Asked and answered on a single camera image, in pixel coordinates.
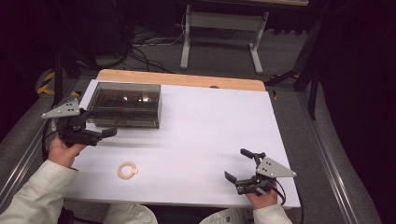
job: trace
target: wooden table edge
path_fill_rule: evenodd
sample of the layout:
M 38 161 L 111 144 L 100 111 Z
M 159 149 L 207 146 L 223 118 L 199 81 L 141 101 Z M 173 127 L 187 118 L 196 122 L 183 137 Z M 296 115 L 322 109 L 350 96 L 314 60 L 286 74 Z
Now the wooden table edge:
M 99 72 L 96 79 L 104 81 L 191 87 L 209 88 L 215 86 L 219 87 L 220 89 L 240 91 L 265 91 L 264 83 L 260 80 L 229 77 L 202 77 L 194 75 L 104 69 Z

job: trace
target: white pants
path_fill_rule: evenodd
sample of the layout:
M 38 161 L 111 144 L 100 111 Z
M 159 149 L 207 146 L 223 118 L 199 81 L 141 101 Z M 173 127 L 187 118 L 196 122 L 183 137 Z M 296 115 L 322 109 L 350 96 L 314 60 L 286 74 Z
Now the white pants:
M 253 223 L 251 210 L 243 208 L 229 208 L 215 213 L 200 224 L 248 224 Z M 132 203 L 113 203 L 108 209 L 104 224 L 157 224 L 157 218 L 147 207 Z

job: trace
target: white sleeve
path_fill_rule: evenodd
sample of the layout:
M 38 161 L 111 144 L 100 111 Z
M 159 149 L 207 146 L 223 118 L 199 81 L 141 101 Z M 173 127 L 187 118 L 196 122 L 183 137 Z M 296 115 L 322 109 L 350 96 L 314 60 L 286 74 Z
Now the white sleeve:
M 64 195 L 77 174 L 77 170 L 45 161 L 14 195 L 0 223 L 57 223 Z
M 253 210 L 255 224 L 291 224 L 280 204 Z

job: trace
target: gray mount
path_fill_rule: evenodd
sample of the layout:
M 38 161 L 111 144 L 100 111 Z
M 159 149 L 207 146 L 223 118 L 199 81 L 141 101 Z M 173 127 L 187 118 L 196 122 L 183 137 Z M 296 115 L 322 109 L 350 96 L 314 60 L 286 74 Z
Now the gray mount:
M 293 172 L 291 169 L 286 168 L 285 166 L 277 163 L 276 161 L 268 157 L 264 157 L 262 159 L 262 162 L 257 167 L 256 173 L 259 175 L 265 175 L 272 178 L 297 176 L 297 174 Z
M 79 115 L 78 99 L 74 98 L 41 115 L 42 119 L 57 119 Z

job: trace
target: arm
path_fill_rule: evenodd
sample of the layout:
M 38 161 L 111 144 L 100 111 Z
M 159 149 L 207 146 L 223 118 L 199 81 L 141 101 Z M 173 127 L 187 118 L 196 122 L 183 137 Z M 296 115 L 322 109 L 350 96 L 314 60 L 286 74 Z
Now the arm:
M 58 138 L 51 142 L 49 159 L 14 195 L 8 209 L 0 215 L 1 223 L 57 223 L 64 195 L 78 174 L 70 169 L 75 156 L 84 148 L 70 148 Z
M 271 193 L 261 196 L 249 193 L 247 198 L 253 205 L 254 223 L 291 224 L 283 207 L 277 204 L 277 194 L 273 190 L 271 190 Z

